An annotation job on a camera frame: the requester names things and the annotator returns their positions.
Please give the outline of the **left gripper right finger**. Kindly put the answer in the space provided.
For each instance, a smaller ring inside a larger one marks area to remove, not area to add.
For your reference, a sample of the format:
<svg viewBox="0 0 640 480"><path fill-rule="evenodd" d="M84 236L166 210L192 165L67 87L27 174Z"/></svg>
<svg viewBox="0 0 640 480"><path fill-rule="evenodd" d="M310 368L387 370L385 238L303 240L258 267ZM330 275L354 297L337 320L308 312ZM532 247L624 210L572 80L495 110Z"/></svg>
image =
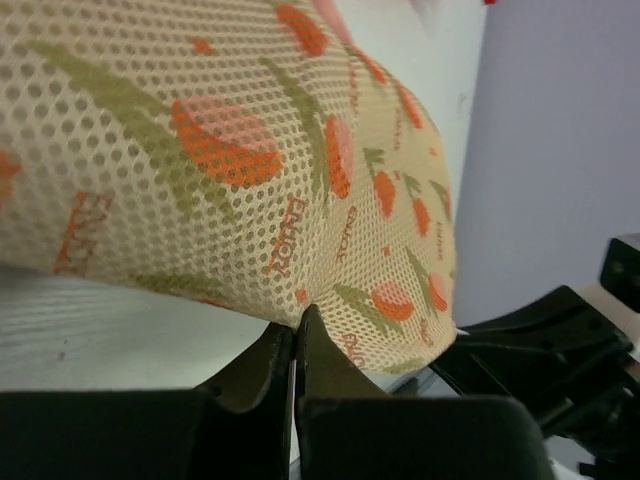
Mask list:
<svg viewBox="0 0 640 480"><path fill-rule="evenodd" d="M297 332L304 479L551 479L542 434L504 397L385 393L329 338L317 306Z"/></svg>

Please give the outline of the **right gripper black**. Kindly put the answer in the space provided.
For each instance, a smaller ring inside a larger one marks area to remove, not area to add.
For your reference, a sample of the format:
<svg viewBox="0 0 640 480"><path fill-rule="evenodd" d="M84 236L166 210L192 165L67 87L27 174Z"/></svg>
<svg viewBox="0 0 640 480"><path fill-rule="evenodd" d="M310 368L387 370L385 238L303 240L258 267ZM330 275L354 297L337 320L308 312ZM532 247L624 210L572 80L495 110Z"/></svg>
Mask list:
<svg viewBox="0 0 640 480"><path fill-rule="evenodd" d="M561 286L472 325L431 368L460 395L510 397L543 435L592 457L580 470L639 468L639 362L633 342L592 302Z"/></svg>

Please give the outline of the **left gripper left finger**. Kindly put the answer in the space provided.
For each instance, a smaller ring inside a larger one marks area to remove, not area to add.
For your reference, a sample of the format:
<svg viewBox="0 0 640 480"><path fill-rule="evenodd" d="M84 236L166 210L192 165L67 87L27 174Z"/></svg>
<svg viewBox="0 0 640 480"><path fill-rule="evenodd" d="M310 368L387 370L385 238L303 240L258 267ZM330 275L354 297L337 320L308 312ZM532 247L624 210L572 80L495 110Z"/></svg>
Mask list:
<svg viewBox="0 0 640 480"><path fill-rule="evenodd" d="M192 389L6 392L4 479L286 479L293 333Z"/></svg>

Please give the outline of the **floral mesh laundry bag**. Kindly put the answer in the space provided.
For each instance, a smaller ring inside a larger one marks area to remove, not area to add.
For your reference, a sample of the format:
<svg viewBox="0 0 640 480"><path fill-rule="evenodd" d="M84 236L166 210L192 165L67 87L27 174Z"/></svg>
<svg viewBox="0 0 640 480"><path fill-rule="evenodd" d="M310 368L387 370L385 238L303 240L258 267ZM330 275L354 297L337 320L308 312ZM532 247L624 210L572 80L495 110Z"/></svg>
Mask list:
<svg viewBox="0 0 640 480"><path fill-rule="evenodd" d="M309 1L5 1L1 258L297 327L356 366L455 340L427 110Z"/></svg>

